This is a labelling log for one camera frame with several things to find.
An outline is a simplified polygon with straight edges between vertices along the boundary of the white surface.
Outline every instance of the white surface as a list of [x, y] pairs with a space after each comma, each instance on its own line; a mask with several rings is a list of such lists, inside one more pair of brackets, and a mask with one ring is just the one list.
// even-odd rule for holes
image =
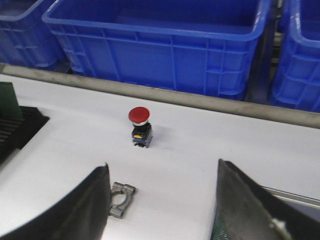
[[[207, 240], [217, 163], [261, 185], [320, 199], [320, 130], [0, 75], [20, 105], [50, 117], [0, 171], [0, 235], [52, 206], [95, 167], [138, 188], [105, 240]], [[150, 148], [134, 147], [129, 111], [151, 112]]]

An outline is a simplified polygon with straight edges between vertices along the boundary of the metal clip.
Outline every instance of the metal clip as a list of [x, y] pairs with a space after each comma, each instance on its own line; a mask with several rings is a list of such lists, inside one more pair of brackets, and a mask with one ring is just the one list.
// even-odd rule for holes
[[118, 194], [124, 194], [125, 199], [123, 202], [119, 204], [112, 204], [110, 209], [110, 215], [121, 219], [129, 207], [130, 203], [133, 200], [133, 196], [136, 192], [136, 188], [134, 186], [130, 186], [128, 184], [121, 184], [119, 182], [115, 182], [111, 189], [111, 197]]

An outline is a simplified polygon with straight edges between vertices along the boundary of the metal rod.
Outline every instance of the metal rod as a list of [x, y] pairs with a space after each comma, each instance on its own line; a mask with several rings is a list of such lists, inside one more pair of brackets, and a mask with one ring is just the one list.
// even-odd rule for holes
[[296, 203], [299, 205], [311, 207], [320, 210], [320, 200], [306, 197], [306, 196], [301, 196], [298, 194], [290, 193], [290, 192], [285, 192], [285, 191], [280, 191], [274, 188], [270, 187], [263, 187], [266, 189], [269, 193], [271, 193], [273, 196], [287, 202], [292, 202]]
[[320, 114], [0, 63], [0, 74], [320, 129]]

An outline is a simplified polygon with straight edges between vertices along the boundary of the blue bin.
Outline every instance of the blue bin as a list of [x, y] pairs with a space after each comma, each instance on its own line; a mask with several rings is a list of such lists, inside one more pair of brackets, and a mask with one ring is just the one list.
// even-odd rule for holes
[[270, 103], [320, 112], [320, 0], [290, 0], [286, 7]]
[[57, 0], [78, 75], [240, 100], [270, 0]]
[[65, 57], [42, 21], [54, 0], [0, 1], [0, 63], [53, 70]]

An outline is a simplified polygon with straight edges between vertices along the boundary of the red mushroom cap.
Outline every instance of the red mushroom cap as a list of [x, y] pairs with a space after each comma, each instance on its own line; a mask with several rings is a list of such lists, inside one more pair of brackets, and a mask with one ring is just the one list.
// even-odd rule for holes
[[142, 124], [148, 121], [149, 116], [149, 110], [143, 106], [135, 107], [129, 112], [129, 119], [134, 124]]

